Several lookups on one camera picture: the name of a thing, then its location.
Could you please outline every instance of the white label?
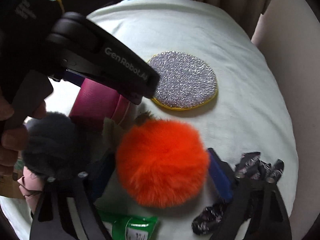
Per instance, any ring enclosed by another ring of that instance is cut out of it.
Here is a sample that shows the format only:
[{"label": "white label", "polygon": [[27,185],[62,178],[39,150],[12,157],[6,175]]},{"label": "white label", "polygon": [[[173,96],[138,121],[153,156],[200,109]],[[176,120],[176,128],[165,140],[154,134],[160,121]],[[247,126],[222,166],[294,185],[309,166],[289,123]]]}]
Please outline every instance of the white label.
[{"label": "white label", "polygon": [[126,240],[148,240],[148,232],[127,228]]},{"label": "white label", "polygon": [[106,227],[106,229],[108,230],[110,236],[112,237],[112,224],[109,222],[103,222],[103,225]]}]

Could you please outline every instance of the white wall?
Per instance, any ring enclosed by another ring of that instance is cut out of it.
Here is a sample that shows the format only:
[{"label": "white wall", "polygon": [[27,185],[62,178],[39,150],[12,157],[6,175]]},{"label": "white wall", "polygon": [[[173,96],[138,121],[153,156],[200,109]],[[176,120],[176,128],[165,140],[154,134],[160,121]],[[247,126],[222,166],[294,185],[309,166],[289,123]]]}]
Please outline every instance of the white wall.
[{"label": "white wall", "polygon": [[299,177],[290,222],[293,240],[300,240],[320,212],[320,23],[305,0],[272,0],[252,42],[292,118]]}]

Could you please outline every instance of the gray pom-pom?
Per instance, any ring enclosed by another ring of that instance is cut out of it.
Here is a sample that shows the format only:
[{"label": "gray pom-pom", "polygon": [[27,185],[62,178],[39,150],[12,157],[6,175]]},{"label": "gray pom-pom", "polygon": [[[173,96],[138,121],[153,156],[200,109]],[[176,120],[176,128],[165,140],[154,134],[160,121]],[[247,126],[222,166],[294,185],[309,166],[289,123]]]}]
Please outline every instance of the gray pom-pom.
[{"label": "gray pom-pom", "polygon": [[22,151],[26,167],[41,178],[67,179],[84,171],[89,162],[85,131],[61,113],[48,113],[26,123],[29,143]]}]

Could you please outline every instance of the white bedsheet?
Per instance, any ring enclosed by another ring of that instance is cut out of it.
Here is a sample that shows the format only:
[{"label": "white bedsheet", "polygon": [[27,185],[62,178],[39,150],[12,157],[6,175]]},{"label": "white bedsheet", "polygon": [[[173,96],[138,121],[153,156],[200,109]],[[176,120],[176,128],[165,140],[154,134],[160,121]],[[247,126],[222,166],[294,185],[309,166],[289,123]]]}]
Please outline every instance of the white bedsheet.
[{"label": "white bedsheet", "polygon": [[[144,99],[139,111],[150,110],[158,117],[191,123],[200,131],[205,146],[213,147],[232,166],[243,152],[250,151],[262,152],[261,159],[267,163],[282,159],[285,168],[278,186],[291,213],[298,172],[291,120],[263,55],[230,16],[219,8],[189,0],[137,0],[98,10],[89,17],[145,61],[162,51],[180,50],[211,65],[218,80],[216,100],[198,109],[174,112]],[[68,92],[55,90],[49,98],[55,103],[48,104],[49,110],[59,108],[68,114],[77,94],[70,88],[74,87],[71,85]],[[111,212],[159,216],[157,240],[192,240],[209,239],[194,235],[190,225],[215,197],[209,180],[195,200],[181,207],[143,208],[126,194],[114,174],[96,204]],[[17,229],[19,211],[11,208],[5,212]],[[243,231],[237,239],[242,238]]]}]

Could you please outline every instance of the fluffy orange ball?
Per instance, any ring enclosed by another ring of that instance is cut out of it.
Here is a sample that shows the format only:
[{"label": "fluffy orange ball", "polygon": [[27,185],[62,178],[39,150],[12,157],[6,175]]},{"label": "fluffy orange ball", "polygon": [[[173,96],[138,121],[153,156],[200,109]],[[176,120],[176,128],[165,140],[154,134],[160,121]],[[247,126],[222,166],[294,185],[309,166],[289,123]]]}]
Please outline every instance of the fluffy orange ball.
[{"label": "fluffy orange ball", "polygon": [[172,120],[134,126],[116,153],[120,183],[138,204],[148,207],[181,205],[195,197],[208,165],[198,131]]}]

